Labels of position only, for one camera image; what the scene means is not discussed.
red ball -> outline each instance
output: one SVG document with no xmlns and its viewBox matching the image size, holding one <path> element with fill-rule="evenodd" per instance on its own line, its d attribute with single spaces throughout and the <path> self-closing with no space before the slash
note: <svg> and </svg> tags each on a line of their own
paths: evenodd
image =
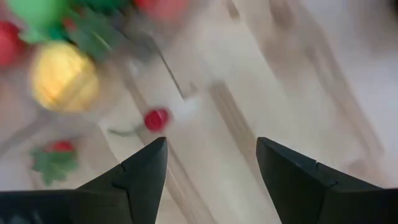
<svg viewBox="0 0 398 224">
<path fill-rule="evenodd" d="M 162 132 L 170 120 L 167 109 L 150 110 L 144 118 L 145 127 L 152 132 Z"/>
<path fill-rule="evenodd" d="M 8 21 L 0 21 L 0 67 L 11 65 L 22 55 L 26 43 L 18 34 L 17 26 Z"/>
<path fill-rule="evenodd" d="M 187 10 L 188 0 L 134 0 L 137 7 L 160 22 L 177 22 Z"/>
</svg>

wooden floor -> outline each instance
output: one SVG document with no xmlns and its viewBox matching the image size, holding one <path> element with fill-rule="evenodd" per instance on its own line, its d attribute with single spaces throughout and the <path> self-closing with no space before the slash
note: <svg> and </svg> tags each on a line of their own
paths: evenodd
<svg viewBox="0 0 398 224">
<path fill-rule="evenodd" d="M 33 143 L 15 146 L 0 160 L 0 178 L 10 179 L 4 170 L 16 170 L 20 178 L 2 189 L 44 189 L 28 168 L 27 149 L 55 130 L 83 127 L 90 132 L 81 140 L 80 169 L 52 188 L 78 187 L 158 136 L 141 129 L 128 138 L 107 132 L 140 125 L 142 114 L 156 106 L 174 116 L 161 134 L 170 152 L 159 224 L 280 223 L 257 169 L 259 136 L 374 184 L 392 185 L 378 162 L 383 144 L 325 34 L 303 5 L 270 2 L 271 10 L 260 0 L 212 1 L 201 9 L 163 52 L 177 84 L 159 58 L 138 70 L 129 62 L 110 65 L 110 73 L 123 74 L 125 88 L 98 125 L 58 119 L 35 133 Z"/>
</svg>

yellow object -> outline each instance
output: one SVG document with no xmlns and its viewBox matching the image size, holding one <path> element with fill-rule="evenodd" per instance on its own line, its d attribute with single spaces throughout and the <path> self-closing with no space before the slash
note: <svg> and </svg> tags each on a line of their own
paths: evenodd
<svg viewBox="0 0 398 224">
<path fill-rule="evenodd" d="M 93 62 L 66 42 L 50 42 L 43 46 L 32 76 L 34 97 L 53 111 L 85 110 L 100 90 Z"/>
</svg>

yellow ball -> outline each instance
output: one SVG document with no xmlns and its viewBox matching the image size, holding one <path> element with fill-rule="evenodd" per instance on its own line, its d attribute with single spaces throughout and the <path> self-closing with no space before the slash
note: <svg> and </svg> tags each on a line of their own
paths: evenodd
<svg viewBox="0 0 398 224">
<path fill-rule="evenodd" d="M 97 97 L 100 81 L 93 62 L 66 42 L 47 43 L 33 67 L 35 99 L 53 111 L 86 110 Z"/>
</svg>

